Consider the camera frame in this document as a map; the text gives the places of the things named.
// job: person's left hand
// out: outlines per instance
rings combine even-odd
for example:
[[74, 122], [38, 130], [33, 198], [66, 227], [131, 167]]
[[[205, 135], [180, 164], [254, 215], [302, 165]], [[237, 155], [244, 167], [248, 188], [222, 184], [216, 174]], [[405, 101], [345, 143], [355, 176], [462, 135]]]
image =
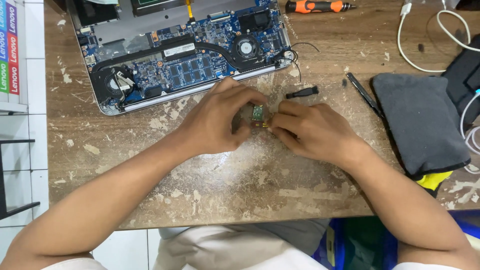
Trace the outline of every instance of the person's left hand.
[[192, 157], [234, 151], [251, 133], [243, 119], [240, 128], [232, 133], [233, 117], [248, 102], [260, 105], [267, 99], [262, 93], [226, 77], [207, 92], [173, 134], [184, 138], [185, 150]]

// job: laptop motherboard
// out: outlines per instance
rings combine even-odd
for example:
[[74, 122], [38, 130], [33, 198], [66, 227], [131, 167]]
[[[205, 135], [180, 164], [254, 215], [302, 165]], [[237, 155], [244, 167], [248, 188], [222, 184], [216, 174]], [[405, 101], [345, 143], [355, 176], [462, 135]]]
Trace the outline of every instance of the laptop motherboard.
[[102, 112], [119, 114], [146, 99], [268, 65], [288, 65], [293, 55], [276, 0], [255, 3], [109, 43], [96, 36], [94, 25], [79, 29]]

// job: barcode sticker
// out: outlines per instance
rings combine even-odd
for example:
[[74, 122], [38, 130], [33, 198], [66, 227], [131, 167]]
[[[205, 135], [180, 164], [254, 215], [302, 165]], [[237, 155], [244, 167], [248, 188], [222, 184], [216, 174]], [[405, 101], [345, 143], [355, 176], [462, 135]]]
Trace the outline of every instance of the barcode sticker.
[[166, 49], [164, 51], [164, 53], [165, 53], [165, 56], [168, 57], [168, 56], [175, 55], [177, 53], [182, 53], [182, 52], [186, 52], [186, 51], [190, 51], [190, 50], [194, 50], [194, 49], [195, 49], [195, 44], [190, 43], [190, 44], [187, 44], [187, 45], [182, 45], [182, 46], [178, 46], [178, 47], [175, 47], [175, 48]]

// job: hand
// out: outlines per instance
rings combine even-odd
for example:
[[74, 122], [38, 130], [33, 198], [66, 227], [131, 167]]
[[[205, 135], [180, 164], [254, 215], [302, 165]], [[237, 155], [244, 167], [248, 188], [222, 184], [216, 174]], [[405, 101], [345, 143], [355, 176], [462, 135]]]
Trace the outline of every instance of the hand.
[[361, 160], [364, 150], [370, 148], [327, 104], [306, 107], [284, 100], [268, 125], [294, 154], [327, 161], [344, 170]]
[[174, 133], [186, 137], [186, 149], [192, 156], [234, 151], [251, 134], [245, 120], [232, 133], [233, 117], [248, 102], [260, 105], [267, 99], [262, 93], [226, 77], [207, 92]]

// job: blue circuit board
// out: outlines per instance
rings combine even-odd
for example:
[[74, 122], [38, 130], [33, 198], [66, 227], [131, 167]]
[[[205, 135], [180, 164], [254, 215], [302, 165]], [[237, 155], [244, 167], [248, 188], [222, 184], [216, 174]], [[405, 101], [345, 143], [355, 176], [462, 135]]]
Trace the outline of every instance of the blue circuit board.
[[[285, 36], [281, 33], [284, 25], [280, 12], [278, 8], [272, 9], [272, 3], [276, 4], [276, 0], [256, 0], [256, 7], [236, 12], [228, 11], [221, 20], [207, 18], [192, 24], [145, 33], [129, 40], [130, 47], [127, 49], [125, 42], [119, 49], [99, 46], [95, 30], [92, 28], [91, 31], [83, 33], [89, 37], [89, 43], [81, 45], [81, 49], [89, 72], [101, 61], [145, 49], [148, 35], [153, 41], [153, 47], [161, 46], [164, 40], [189, 35], [193, 36], [196, 42], [211, 43], [232, 51], [235, 49], [232, 47], [233, 40], [242, 34], [239, 14], [269, 11], [273, 26], [264, 31], [249, 33], [260, 44], [264, 59], [269, 61], [283, 50], [290, 49], [289, 46], [285, 46], [286, 43], [283, 40]], [[220, 53], [207, 49], [195, 50], [194, 54], [171, 61], [166, 61], [164, 57], [162, 53], [157, 53], [124, 63], [135, 82], [134, 90], [123, 101], [124, 105], [158, 96], [159, 92], [173, 93], [217, 78], [231, 76], [237, 71]], [[118, 103], [119, 100], [115, 99], [109, 101], [109, 105]]]

